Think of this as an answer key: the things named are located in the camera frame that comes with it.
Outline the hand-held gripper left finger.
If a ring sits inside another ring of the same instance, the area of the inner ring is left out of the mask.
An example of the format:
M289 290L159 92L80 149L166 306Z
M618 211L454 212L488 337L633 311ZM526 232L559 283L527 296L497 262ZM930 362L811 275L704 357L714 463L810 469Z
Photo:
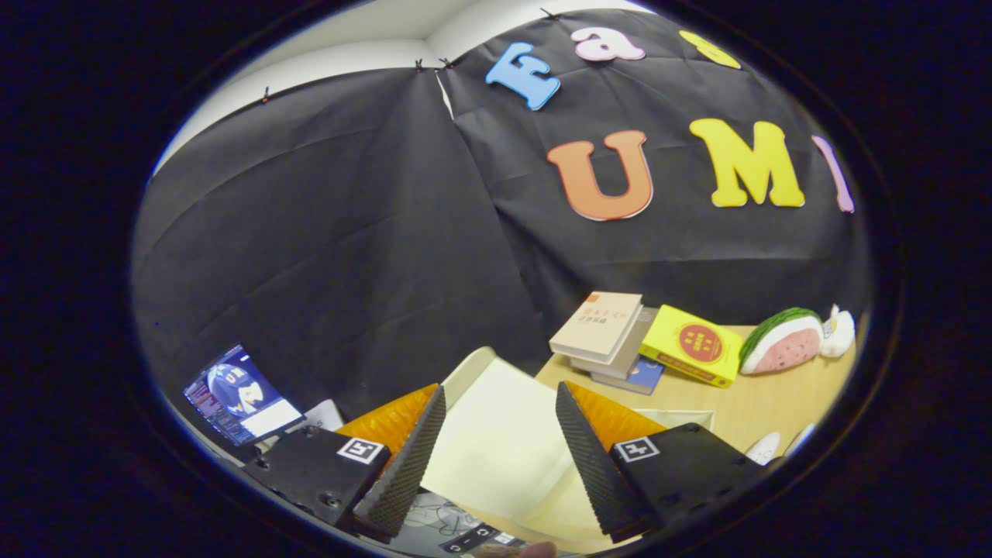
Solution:
M399 536L446 419L446 392L426 385L345 424L283 435L246 473L290 505L343 530Z

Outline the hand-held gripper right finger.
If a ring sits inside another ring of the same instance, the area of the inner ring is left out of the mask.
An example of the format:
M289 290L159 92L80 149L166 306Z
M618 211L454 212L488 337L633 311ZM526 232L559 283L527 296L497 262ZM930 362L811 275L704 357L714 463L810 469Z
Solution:
M555 413L601 531L614 543L714 511L768 469L701 424L667 428L571 381Z

